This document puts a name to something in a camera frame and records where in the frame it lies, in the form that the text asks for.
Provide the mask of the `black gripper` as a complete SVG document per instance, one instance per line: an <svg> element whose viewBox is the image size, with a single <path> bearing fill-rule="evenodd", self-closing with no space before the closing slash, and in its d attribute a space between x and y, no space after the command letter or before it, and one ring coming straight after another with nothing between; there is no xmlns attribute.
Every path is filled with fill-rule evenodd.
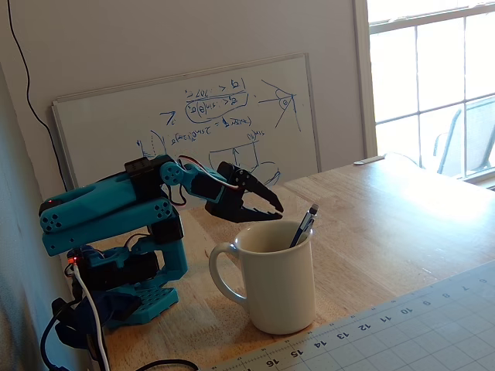
<svg viewBox="0 0 495 371"><path fill-rule="evenodd" d="M210 215L234 223L263 222L282 218L281 213L284 209L276 194L250 172L228 162L221 162L217 172L226 179L228 184L236 186L236 189L224 185L219 201L217 203L208 201L205 205L205 210ZM244 207L244 191L252 192L268 201L279 213Z"/></svg>

